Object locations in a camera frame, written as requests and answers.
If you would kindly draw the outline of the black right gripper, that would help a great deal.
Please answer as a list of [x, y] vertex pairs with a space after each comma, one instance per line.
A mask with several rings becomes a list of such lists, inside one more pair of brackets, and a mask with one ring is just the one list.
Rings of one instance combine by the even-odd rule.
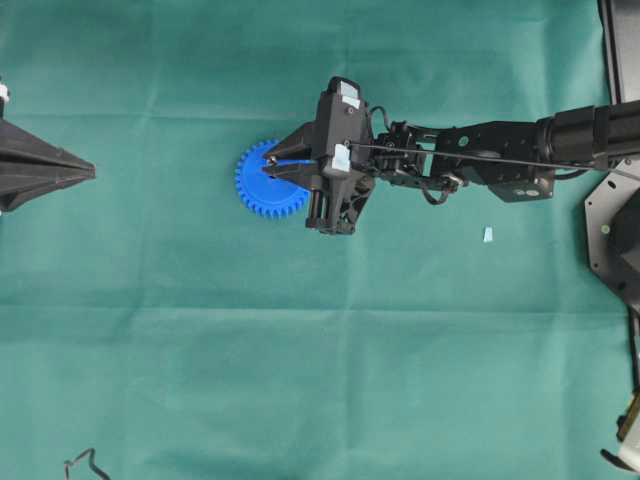
[[262, 171], [311, 192], [306, 226], [327, 235], [351, 235], [375, 187], [366, 172], [373, 141], [368, 103], [360, 86], [334, 76], [321, 93], [316, 116], [265, 153], [265, 159], [303, 161]]

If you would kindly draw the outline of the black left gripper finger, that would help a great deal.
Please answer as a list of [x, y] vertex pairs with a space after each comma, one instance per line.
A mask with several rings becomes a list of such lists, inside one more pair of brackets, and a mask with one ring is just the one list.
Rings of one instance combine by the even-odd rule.
[[96, 178], [96, 167], [1, 119], [1, 212]]

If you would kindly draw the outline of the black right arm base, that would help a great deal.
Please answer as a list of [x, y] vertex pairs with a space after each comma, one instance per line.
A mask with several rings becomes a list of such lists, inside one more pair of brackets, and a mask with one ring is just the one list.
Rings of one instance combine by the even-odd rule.
[[591, 270], [628, 307], [639, 310], [639, 158], [618, 165], [586, 198]]

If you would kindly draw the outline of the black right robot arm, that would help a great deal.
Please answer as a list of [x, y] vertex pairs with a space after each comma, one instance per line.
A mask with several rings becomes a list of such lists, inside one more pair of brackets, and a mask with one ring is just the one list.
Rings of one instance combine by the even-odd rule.
[[309, 191], [308, 228], [353, 234], [379, 180], [416, 189], [431, 205], [470, 183], [522, 202], [547, 199], [556, 181], [586, 171], [612, 173], [616, 161], [639, 152], [636, 101], [461, 128], [386, 120], [381, 133], [373, 130], [375, 111], [358, 83], [334, 76], [314, 119], [264, 154], [266, 175]]

